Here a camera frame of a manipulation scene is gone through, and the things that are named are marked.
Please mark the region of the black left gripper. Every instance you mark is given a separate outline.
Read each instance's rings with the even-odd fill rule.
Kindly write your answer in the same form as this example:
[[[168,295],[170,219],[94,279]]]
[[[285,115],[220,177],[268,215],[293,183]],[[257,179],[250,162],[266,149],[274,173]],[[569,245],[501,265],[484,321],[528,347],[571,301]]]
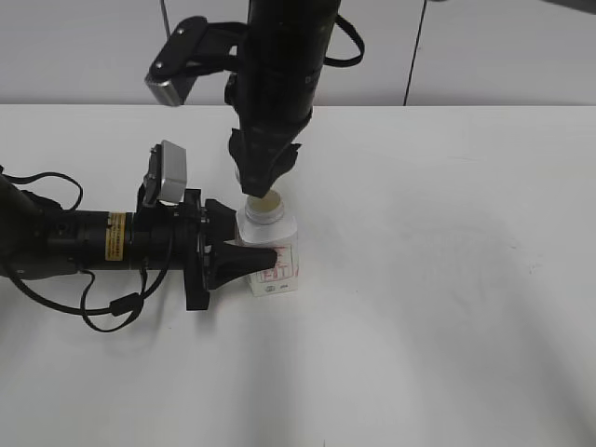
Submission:
[[[206,257],[209,264],[205,274],[201,259],[204,242],[201,191],[185,190],[182,202],[175,206],[161,203],[149,206],[143,199],[141,188],[132,218],[132,265],[149,270],[181,270],[188,311],[209,308],[208,290],[276,266],[274,249],[226,243],[236,238],[237,212],[218,200],[207,199],[204,234],[206,242],[214,244]]]

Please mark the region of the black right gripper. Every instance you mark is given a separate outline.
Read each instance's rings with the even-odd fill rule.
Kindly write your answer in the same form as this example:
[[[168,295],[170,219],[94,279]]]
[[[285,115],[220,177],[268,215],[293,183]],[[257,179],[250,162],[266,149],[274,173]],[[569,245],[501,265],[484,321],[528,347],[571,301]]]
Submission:
[[[312,117],[321,68],[278,71],[231,65],[226,71],[224,102],[238,116],[228,151],[242,192],[265,196],[295,166],[301,144],[293,140]]]

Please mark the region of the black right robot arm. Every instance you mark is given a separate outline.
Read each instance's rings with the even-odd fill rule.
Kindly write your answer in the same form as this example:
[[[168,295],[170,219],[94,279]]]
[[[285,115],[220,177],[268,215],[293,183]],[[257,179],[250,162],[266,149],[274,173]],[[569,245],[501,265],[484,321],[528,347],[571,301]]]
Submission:
[[[238,116],[228,150],[244,194],[264,196],[297,159],[308,125],[337,1],[251,1],[239,67],[224,100]]]

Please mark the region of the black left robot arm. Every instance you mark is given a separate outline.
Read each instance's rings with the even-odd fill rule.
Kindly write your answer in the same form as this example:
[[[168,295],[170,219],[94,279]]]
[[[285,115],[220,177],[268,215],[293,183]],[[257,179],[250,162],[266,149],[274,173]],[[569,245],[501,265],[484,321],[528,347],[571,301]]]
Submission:
[[[187,189],[181,203],[146,202],[145,187],[133,212],[64,209],[24,185],[40,180],[1,177],[1,275],[41,305],[79,315],[31,290],[29,280],[69,276],[85,270],[183,272],[186,308],[203,311],[210,293],[224,284],[275,266],[271,248],[234,244],[237,214],[222,203]]]

